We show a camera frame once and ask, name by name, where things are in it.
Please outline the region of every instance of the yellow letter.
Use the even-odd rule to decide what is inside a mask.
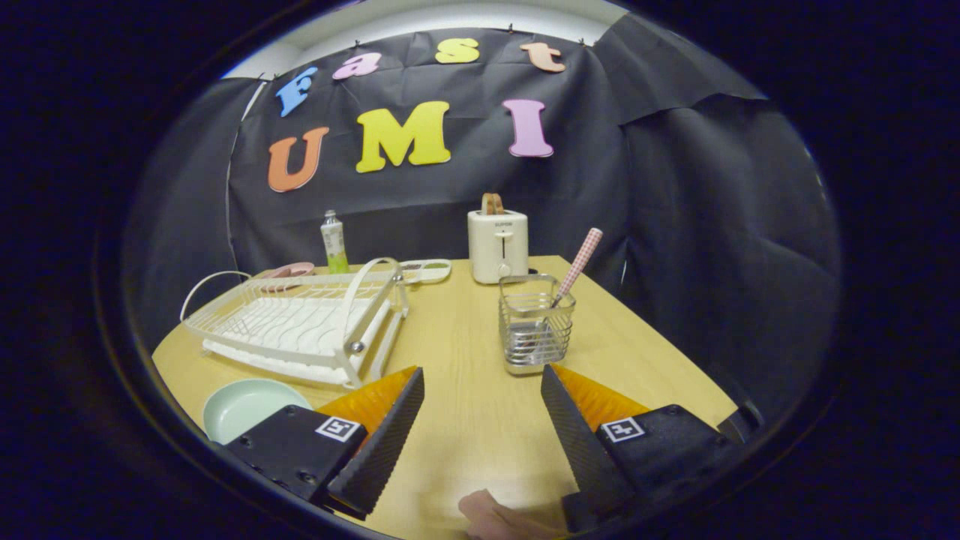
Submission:
[[[294,174],[287,172],[287,160],[290,158],[290,149],[297,142],[297,138],[293,136],[282,138],[270,145],[267,184],[273,191],[282,193],[303,187],[304,184],[310,182],[310,179],[317,172],[317,165],[320,163],[320,143],[329,131],[328,128],[317,128],[303,134],[303,140],[306,141],[306,150],[303,152],[303,166],[300,168],[300,172]]]
[[[476,39],[454,37],[444,39],[437,45],[439,63],[467,63],[480,58],[480,51],[476,48],[480,43]]]
[[[357,172],[378,171],[387,164],[380,157],[380,146],[394,167],[399,167],[411,142],[414,151],[410,153],[410,162],[414,165],[450,161],[450,151],[444,147],[444,112],[449,109],[446,101],[423,102],[402,127],[386,109],[368,110],[357,116],[357,123],[364,127],[363,156],[357,163]]]

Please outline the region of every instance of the dish rack tray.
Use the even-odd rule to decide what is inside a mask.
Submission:
[[[379,263],[389,263],[390,269],[373,272]],[[183,310],[194,292],[219,274],[198,282]],[[386,324],[372,380],[383,375],[409,310],[399,263],[375,258],[356,274],[246,280],[183,323],[204,339],[205,349],[219,355],[283,375],[359,388],[360,368],[379,329]]]

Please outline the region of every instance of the utensil holder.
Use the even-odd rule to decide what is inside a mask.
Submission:
[[[560,283],[546,274],[500,281],[500,341],[506,369],[514,375],[541,373],[566,356],[576,300],[565,294],[554,306]]]

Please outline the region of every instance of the white wall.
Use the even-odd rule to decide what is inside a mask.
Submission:
[[[224,75],[229,77],[251,77],[272,80],[275,75],[287,72],[297,65],[297,58],[303,50],[296,45],[284,41],[274,41],[251,57],[237,64]]]
[[[354,41],[443,28],[501,28],[583,39],[593,44],[626,10],[603,0],[368,0],[318,17],[265,47],[225,77],[273,79],[294,67],[352,47]]]

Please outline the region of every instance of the metal wire basket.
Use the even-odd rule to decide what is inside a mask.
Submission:
[[[566,293],[553,306],[559,290],[546,274],[500,279],[500,340],[508,372],[540,373],[566,356],[576,300]]]
[[[371,271],[384,262],[390,270]],[[206,279],[190,291],[184,310]],[[397,304],[399,310],[393,309]],[[376,258],[356,274],[247,280],[183,323],[217,354],[292,377],[357,388],[362,385],[358,372],[379,328],[389,319],[371,366],[374,380],[383,373],[408,311],[399,263]]]

